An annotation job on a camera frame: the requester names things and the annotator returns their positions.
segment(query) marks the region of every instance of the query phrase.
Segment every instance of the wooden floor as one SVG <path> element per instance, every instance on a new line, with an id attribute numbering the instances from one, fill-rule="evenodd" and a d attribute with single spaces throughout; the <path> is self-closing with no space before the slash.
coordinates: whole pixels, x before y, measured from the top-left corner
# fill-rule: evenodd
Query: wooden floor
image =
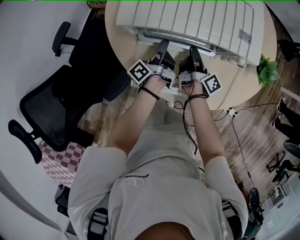
<path id="1" fill-rule="evenodd" d="M 276 20 L 274 20 L 274 24 L 277 40 L 288 39 Z M 281 81 L 278 81 L 273 86 L 264 86 L 247 102 L 235 106 L 236 110 L 243 108 L 243 106 L 278 102 L 282 96 L 282 92 L 279 90 L 280 86 L 300 95 L 299 59 L 286 62 L 278 49 L 277 61 Z M 92 106 L 83 116 L 79 126 L 94 134 L 94 140 L 98 143 L 98 147 L 105 147 L 114 122 L 128 109 L 136 95 L 137 90 L 128 87 L 112 102 L 102 102 Z M 300 113 L 299 102 L 290 97 L 287 97 L 286 101 L 289 108 Z M 211 113 L 214 119 L 219 119 L 225 114 L 222 110 L 212 111 Z M 269 173 L 266 164 L 275 157 L 277 152 L 284 149 L 283 142 L 287 139 L 287 137 L 270 126 L 270 121 L 276 114 L 276 105 L 267 105 L 241 111 L 233 120 L 248 170 L 252 176 L 254 186 L 260 192 L 261 200 L 275 186 L 271 180 L 276 173 Z M 187 115 L 189 115 L 187 119 L 191 121 L 190 112 Z M 284 117 L 282 119 L 283 123 L 287 123 Z M 229 116 L 226 116 L 222 121 L 216 121 L 216 124 L 223 138 L 227 161 L 234 178 L 237 182 L 243 181 L 245 189 L 250 190 L 252 184 L 248 178 L 237 138 L 233 131 L 232 120 Z M 287 154 L 285 159 L 289 159 L 296 164 L 298 163 L 298 160 L 290 154 Z"/>

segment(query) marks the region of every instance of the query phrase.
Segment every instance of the potted plant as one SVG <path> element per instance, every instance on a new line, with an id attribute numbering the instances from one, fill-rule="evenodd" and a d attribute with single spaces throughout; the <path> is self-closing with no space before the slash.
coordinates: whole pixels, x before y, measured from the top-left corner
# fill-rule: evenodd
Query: potted plant
<path id="1" fill-rule="evenodd" d="M 277 72 L 277 62 L 270 62 L 270 58 L 265 58 L 263 55 L 257 66 L 257 76 L 260 86 L 272 85 L 273 81 L 280 80 Z"/>

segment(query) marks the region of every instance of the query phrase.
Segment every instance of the shoe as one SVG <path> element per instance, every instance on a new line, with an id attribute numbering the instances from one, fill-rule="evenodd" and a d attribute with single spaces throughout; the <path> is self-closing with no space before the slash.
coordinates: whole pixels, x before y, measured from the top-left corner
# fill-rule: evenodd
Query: shoe
<path id="1" fill-rule="evenodd" d="M 275 121 L 279 121 L 279 119 L 280 119 L 280 117 L 281 117 L 281 114 L 278 114 L 277 116 L 276 116 L 276 118 L 271 122 L 271 126 L 272 127 L 275 127 Z"/>
<path id="2" fill-rule="evenodd" d="M 281 103 L 285 103 L 285 96 L 282 96 L 281 99 L 280 99 L 280 101 L 279 101 L 279 103 L 277 104 L 276 109 L 277 109 L 277 111 L 279 111 L 279 112 L 280 112 L 280 104 L 281 104 Z"/>

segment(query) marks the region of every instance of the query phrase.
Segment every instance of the checkered cushion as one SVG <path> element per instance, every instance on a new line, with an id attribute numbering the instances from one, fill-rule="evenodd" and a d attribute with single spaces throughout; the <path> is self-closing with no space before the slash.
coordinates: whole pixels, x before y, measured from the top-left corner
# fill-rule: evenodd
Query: checkered cushion
<path id="1" fill-rule="evenodd" d="M 41 142 L 39 148 L 42 151 L 42 165 L 46 173 L 61 184 L 71 188 L 85 148 L 74 142 L 70 142 L 63 152 L 54 151 L 45 142 Z"/>

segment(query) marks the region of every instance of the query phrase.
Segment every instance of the braided bracelet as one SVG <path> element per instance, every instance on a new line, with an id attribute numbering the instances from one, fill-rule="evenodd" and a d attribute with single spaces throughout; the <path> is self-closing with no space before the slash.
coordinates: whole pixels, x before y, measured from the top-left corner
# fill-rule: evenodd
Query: braided bracelet
<path id="1" fill-rule="evenodd" d="M 144 90 L 145 92 L 149 93 L 151 96 L 155 97 L 157 100 L 160 99 L 159 96 L 155 95 L 153 92 L 151 92 L 149 89 L 147 89 L 147 88 L 145 88 L 143 86 L 140 87 L 140 90 Z"/>

